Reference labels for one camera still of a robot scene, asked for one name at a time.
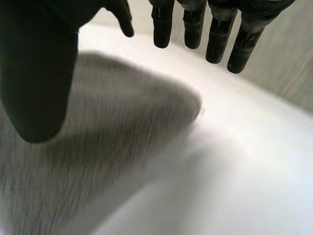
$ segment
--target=white surface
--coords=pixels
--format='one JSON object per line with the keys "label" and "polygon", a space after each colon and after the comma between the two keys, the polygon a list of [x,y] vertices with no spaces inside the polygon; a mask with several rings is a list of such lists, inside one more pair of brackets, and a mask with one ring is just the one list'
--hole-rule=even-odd
{"label": "white surface", "polygon": [[150,36],[128,39],[87,25],[80,50],[180,80],[201,94],[203,111],[187,136],[94,202],[64,234],[312,234],[312,116],[175,45],[155,48]]}

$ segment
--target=gloved hand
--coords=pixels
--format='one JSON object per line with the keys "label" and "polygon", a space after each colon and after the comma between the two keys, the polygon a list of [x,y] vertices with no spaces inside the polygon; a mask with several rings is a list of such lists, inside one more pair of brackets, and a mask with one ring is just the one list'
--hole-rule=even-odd
{"label": "gloved hand", "polygon": [[77,56],[78,30],[102,8],[133,36],[127,0],[1,0],[0,94],[27,142],[61,129]]}
{"label": "gloved hand", "polygon": [[[154,43],[165,48],[170,42],[175,0],[149,0],[153,6]],[[213,15],[206,60],[217,64],[222,60],[238,9],[242,23],[229,58],[227,69],[240,73],[246,66],[264,28],[295,0],[177,0],[184,8],[185,45],[200,45],[206,4]]]}

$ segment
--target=gray wall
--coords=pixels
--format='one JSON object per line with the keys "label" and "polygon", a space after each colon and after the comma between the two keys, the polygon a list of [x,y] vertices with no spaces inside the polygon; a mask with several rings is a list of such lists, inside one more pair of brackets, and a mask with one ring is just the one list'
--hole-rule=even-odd
{"label": "gray wall", "polygon": [[[148,0],[129,0],[129,3],[136,33],[152,34],[152,7]],[[183,9],[176,3],[171,38],[185,48],[182,15]],[[194,50],[203,59],[211,20],[210,8],[207,7],[201,46]],[[217,66],[226,69],[240,22],[238,13],[224,58]],[[92,23],[118,26],[115,18],[105,10],[100,11]],[[245,70],[239,76],[313,111],[313,0],[297,0],[266,27]]]}

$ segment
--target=black finger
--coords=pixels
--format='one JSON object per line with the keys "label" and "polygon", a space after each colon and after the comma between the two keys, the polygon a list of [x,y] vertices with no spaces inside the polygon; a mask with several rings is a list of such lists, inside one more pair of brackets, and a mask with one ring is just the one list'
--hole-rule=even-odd
{"label": "black finger", "polygon": [[106,6],[106,9],[115,15],[125,36],[132,37],[134,35],[134,29],[127,0],[111,1],[108,3],[108,6]]}
{"label": "black finger", "polygon": [[221,62],[227,46],[238,8],[232,1],[212,3],[209,1],[213,19],[205,58],[212,64]]}
{"label": "black finger", "polygon": [[154,25],[154,44],[158,48],[166,48],[169,45],[172,32],[172,18],[175,0],[165,2],[162,7],[154,6],[152,19]]}
{"label": "black finger", "polygon": [[28,10],[0,8],[0,91],[19,135],[39,143],[62,128],[78,36],[52,29]]}
{"label": "black finger", "polygon": [[199,47],[202,36],[206,1],[195,11],[184,12],[185,45],[190,49]]}

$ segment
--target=cloth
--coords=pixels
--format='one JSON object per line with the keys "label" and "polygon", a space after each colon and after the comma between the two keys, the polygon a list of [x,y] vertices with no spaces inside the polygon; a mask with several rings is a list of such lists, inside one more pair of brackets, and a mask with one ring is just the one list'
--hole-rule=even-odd
{"label": "cloth", "polygon": [[0,231],[55,235],[196,119],[199,98],[99,54],[79,55],[62,131],[31,145],[0,105]]}

